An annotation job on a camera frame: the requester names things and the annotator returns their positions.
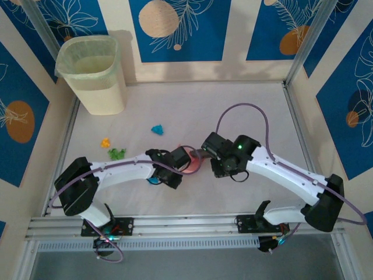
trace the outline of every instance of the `white table surface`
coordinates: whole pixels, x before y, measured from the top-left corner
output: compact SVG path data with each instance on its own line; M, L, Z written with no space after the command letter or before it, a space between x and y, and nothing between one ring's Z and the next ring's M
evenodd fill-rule
M81 105L64 168L81 156L89 162L109 161L108 149L100 147L105 137L109 137L111 148L126 148L126 158L151 148L171 151L179 144L200 148L215 130L221 113L239 102L254 103L264 109L273 153L306 167L281 84L189 82L130 86L126 109L117 115L90 115ZM163 136L150 130L158 124L164 128ZM264 145L265 123L254 108L242 106L226 114L219 134L232 141L245 134ZM217 179L209 161L204 162L198 173L184 176L177 190L135 180L103 190L96 197L107 203L114 215L255 212L264 200L284 203L298 199L287 189L253 173L244 183L229 177ZM63 212L53 209L51 215L61 216Z

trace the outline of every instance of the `trash bin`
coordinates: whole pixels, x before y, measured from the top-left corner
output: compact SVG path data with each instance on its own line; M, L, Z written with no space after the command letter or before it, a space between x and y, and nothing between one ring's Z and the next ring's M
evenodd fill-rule
M62 45L55 74L63 77L92 115L120 113L126 85L118 41L111 36L83 36Z

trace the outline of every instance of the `gray floor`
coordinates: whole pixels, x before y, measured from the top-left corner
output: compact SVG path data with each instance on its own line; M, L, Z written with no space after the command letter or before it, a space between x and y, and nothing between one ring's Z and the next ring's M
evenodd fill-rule
M94 253L38 253L32 280L344 279L329 235L293 236L273 255L257 249L125 252L109 264Z

